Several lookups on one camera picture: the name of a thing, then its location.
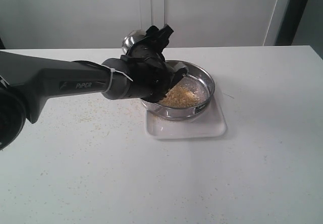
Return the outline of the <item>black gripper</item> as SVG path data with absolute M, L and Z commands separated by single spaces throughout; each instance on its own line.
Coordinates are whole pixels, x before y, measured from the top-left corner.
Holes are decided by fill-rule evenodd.
M 146 45 L 148 49 L 141 46 L 132 55 L 120 57 L 127 67 L 126 75 L 131 78 L 124 98 L 141 98 L 157 103 L 177 84 L 177 72 L 159 56 L 169 45 L 174 31 L 165 24 L 162 29 L 150 26 L 145 32 L 146 36 L 135 43 L 128 53 L 140 44 Z

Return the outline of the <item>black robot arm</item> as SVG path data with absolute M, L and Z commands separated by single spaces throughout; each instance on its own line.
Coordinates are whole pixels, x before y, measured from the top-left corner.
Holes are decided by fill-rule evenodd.
M 35 123 L 48 99 L 101 93 L 105 98 L 158 102 L 182 78 L 166 64 L 169 25 L 133 31 L 124 54 L 102 64 L 60 61 L 1 52 L 1 148 L 11 144 L 26 121 Z

